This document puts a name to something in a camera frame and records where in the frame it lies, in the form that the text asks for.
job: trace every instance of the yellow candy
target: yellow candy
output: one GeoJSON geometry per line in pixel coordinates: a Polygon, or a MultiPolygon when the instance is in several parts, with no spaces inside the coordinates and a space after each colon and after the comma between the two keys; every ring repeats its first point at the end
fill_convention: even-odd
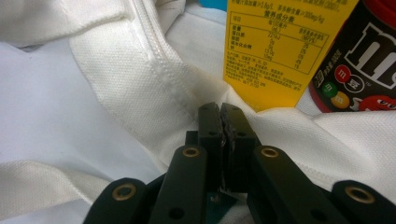
{"type": "Polygon", "coordinates": [[[345,109],[349,107],[349,98],[346,96],[345,93],[339,91],[336,96],[334,96],[332,99],[332,104],[340,109],[345,109]]]}

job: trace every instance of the yellow box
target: yellow box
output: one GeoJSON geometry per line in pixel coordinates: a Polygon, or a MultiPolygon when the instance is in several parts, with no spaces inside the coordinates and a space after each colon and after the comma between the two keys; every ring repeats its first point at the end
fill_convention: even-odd
{"type": "Polygon", "coordinates": [[[254,110],[295,106],[359,0],[229,0],[224,79],[254,110]]]}

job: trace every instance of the screw hole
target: screw hole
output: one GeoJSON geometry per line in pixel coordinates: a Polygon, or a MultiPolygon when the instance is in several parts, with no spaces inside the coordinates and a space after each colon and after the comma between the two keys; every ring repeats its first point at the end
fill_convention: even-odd
{"type": "Polygon", "coordinates": [[[128,200],[136,194],[136,186],[130,183],[120,185],[113,190],[112,196],[116,201],[128,200]]]}
{"type": "Polygon", "coordinates": [[[169,211],[169,217],[172,219],[182,219],[184,217],[184,211],[181,208],[172,208],[169,211]]]}
{"type": "Polygon", "coordinates": [[[199,155],[199,150],[193,147],[189,147],[183,150],[183,155],[185,157],[196,157],[199,155]]]}
{"type": "Polygon", "coordinates": [[[262,149],[262,155],[265,157],[275,158],[279,156],[279,153],[271,148],[264,148],[262,149]]]}
{"type": "Polygon", "coordinates": [[[318,209],[312,209],[311,216],[318,221],[327,221],[326,215],[318,209]]]}
{"type": "Polygon", "coordinates": [[[373,203],[375,197],[369,191],[353,186],[346,187],[346,195],[359,203],[373,203]]]}

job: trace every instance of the green candy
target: green candy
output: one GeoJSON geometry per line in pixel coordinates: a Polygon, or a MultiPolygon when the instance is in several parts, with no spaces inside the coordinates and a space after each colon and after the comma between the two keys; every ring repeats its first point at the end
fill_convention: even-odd
{"type": "Polygon", "coordinates": [[[328,81],[325,82],[322,86],[322,92],[326,97],[333,98],[337,95],[338,88],[334,85],[334,83],[328,81]]]}

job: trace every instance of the brass screw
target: brass screw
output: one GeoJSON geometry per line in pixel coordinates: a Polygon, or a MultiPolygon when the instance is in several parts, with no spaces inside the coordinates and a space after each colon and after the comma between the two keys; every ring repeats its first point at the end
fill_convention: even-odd
{"type": "Polygon", "coordinates": [[[113,199],[116,201],[125,201],[128,200],[136,194],[137,189],[136,186],[131,183],[126,183],[123,185],[119,185],[113,190],[113,199]]]}
{"type": "Polygon", "coordinates": [[[359,203],[374,203],[375,197],[369,191],[358,187],[348,186],[346,195],[359,203]]]}
{"type": "Polygon", "coordinates": [[[196,157],[199,155],[199,150],[194,147],[188,147],[183,150],[183,155],[185,157],[196,157]]]}
{"type": "Polygon", "coordinates": [[[279,153],[271,148],[263,148],[262,149],[262,155],[265,157],[269,157],[269,158],[276,158],[279,156],[279,153]]]}

